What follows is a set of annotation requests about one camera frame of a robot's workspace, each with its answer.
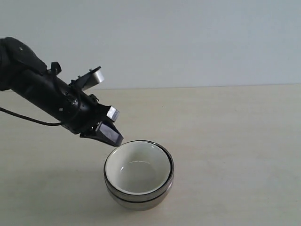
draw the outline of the robotic arm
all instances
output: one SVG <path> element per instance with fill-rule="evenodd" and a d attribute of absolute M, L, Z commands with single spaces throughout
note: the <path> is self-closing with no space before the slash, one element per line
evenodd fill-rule
<path fill-rule="evenodd" d="M 71 80 L 70 84 L 57 77 L 61 70 L 58 62 L 52 62 L 47 69 L 21 41 L 12 37 L 0 39 L 0 91 L 11 89 L 60 122 L 42 122 L 1 107 L 0 111 L 46 126 L 62 126 L 80 137 L 120 146 L 123 137 L 114 126 L 119 111 L 99 104 L 96 96 L 83 92 L 103 81 L 100 67 Z"/>

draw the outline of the white wall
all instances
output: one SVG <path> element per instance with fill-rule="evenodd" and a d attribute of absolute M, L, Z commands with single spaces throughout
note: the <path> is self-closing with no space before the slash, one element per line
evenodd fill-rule
<path fill-rule="evenodd" d="M 0 34 L 99 89 L 301 83 L 299 0 L 1 0 Z"/>

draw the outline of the table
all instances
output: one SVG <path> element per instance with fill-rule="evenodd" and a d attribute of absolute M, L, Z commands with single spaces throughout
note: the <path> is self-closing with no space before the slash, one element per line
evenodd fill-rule
<path fill-rule="evenodd" d="M 112 147 L 0 113 L 1 226 L 301 224 L 301 85 L 89 93 L 120 111 L 125 142 L 170 151 L 170 194 L 154 209 L 125 210 L 103 180 Z M 56 122 L 14 92 L 0 103 Z"/>

